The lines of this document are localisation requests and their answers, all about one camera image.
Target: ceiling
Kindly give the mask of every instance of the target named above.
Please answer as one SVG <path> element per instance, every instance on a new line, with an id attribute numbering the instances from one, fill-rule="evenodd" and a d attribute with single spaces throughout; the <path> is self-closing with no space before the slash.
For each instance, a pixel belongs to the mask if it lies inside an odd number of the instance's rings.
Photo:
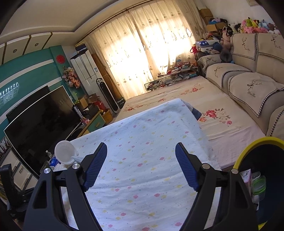
<path id="1" fill-rule="evenodd" d="M 32 34 L 71 32 L 62 45 L 74 45 L 98 24 L 145 0 L 27 0 L 0 34 L 0 44 Z"/>
<path id="2" fill-rule="evenodd" d="M 27 0 L 0 35 L 0 65 L 51 46 L 73 46 L 113 15 L 145 0 Z"/>

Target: yellow rim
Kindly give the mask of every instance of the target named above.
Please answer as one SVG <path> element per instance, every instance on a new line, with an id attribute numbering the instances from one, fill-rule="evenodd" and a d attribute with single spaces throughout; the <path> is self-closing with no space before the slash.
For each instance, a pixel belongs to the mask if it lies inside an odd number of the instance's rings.
<path id="1" fill-rule="evenodd" d="M 241 162 L 244 160 L 244 158 L 247 156 L 247 154 L 249 154 L 251 152 L 251 150 L 255 149 L 256 147 L 260 146 L 260 145 L 265 145 L 265 144 L 272 144 L 272 145 L 276 145 L 280 148 L 282 148 L 284 150 L 284 141 L 281 139 L 278 139 L 276 137 L 263 137 L 260 138 L 254 142 L 252 142 L 249 146 L 247 146 L 244 151 L 240 154 L 239 158 L 237 159 L 236 163 L 234 164 L 233 168 L 238 169 L 241 165 Z M 258 225 L 258 230 L 260 230 L 265 223 L 262 223 L 260 225 Z"/>

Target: bed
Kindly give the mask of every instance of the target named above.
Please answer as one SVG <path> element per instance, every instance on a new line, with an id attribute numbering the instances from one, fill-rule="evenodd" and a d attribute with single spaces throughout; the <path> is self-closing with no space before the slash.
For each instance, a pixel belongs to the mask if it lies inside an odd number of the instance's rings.
<path id="1" fill-rule="evenodd" d="M 190 103 L 202 113 L 199 125 L 221 168 L 233 165 L 251 142 L 265 136 L 236 102 L 201 76 L 128 99 L 116 121 L 175 98 Z"/>

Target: sofa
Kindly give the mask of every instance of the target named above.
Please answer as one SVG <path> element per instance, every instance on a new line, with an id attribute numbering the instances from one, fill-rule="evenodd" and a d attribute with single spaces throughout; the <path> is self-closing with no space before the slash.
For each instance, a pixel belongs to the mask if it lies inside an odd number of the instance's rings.
<path id="1" fill-rule="evenodd" d="M 219 55 L 198 60 L 205 77 L 236 101 L 266 136 L 284 140 L 284 39 L 276 34 L 235 34 L 234 63 Z"/>

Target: white plastic bowl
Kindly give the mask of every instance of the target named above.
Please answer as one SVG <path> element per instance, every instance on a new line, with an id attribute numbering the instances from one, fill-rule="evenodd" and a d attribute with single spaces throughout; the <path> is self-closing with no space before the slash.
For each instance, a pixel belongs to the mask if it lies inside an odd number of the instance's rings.
<path id="1" fill-rule="evenodd" d="M 72 164 L 74 159 L 72 156 L 77 156 L 77 150 L 75 147 L 67 140 L 60 141 L 54 149 L 55 157 L 59 162 L 63 164 Z"/>

